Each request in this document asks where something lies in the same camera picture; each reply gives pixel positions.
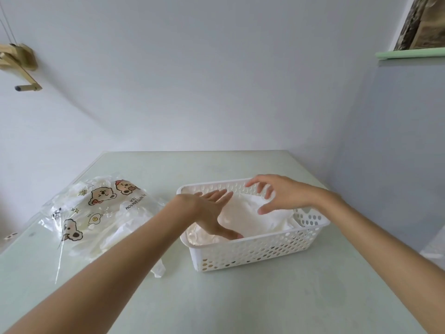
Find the cartoon bear face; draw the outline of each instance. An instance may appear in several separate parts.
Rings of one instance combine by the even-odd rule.
[[[88,205],[101,204],[104,200],[110,200],[116,198],[117,195],[113,192],[110,187],[100,187],[91,191],[91,199]]]
[[[70,239],[72,241],[81,240],[83,233],[77,230],[76,222],[72,219],[66,219],[63,226],[63,238],[62,241]]]
[[[139,188],[131,184],[128,180],[116,180],[116,188],[123,194],[123,195],[129,195],[134,190],[138,190]]]

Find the hand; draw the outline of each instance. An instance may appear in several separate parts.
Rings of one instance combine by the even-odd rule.
[[[233,192],[227,190],[215,190],[203,195],[197,192],[194,195],[186,195],[194,201],[196,206],[196,223],[208,234],[221,236],[228,240],[241,239],[243,236],[234,230],[229,230],[218,223],[221,210],[233,197]]]
[[[258,214],[260,215],[270,213],[274,210],[293,210],[295,208],[308,206],[316,207],[319,197],[326,193],[329,194],[328,190],[300,183],[277,174],[259,174],[252,178],[246,184],[246,187],[251,187],[257,183],[258,193],[261,193],[264,187],[269,184],[266,189],[265,199],[270,199],[272,193],[275,191],[274,199],[259,208]]]

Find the light green table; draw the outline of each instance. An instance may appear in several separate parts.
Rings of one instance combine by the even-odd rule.
[[[106,153],[81,178],[116,171],[164,199],[183,184],[257,173],[321,186],[286,151]],[[34,222],[0,256],[0,332],[86,265],[63,257],[55,284],[57,247]],[[111,333],[424,333],[333,225],[307,251],[230,269],[196,272],[180,241],[162,260],[164,277],[147,276]]]

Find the white plastic basket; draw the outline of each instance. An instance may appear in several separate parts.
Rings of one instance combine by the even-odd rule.
[[[227,189],[234,191],[235,194],[245,193],[264,197],[265,190],[261,194],[256,193],[257,184],[249,188],[244,186],[249,180],[189,184],[181,186],[177,193],[205,194],[213,190]],[[303,251],[312,244],[321,230],[330,224],[324,215],[313,208],[308,213],[296,209],[294,219],[298,222],[298,227],[292,230],[201,246],[190,244],[184,232],[181,241],[190,249],[194,268],[198,272],[208,272]]]

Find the white wall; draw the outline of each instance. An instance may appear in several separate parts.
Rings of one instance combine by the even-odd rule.
[[[44,87],[0,74],[3,223],[103,150],[288,149],[323,180],[405,3],[3,0]]]
[[[328,182],[420,251],[445,226],[445,59],[383,61]]]

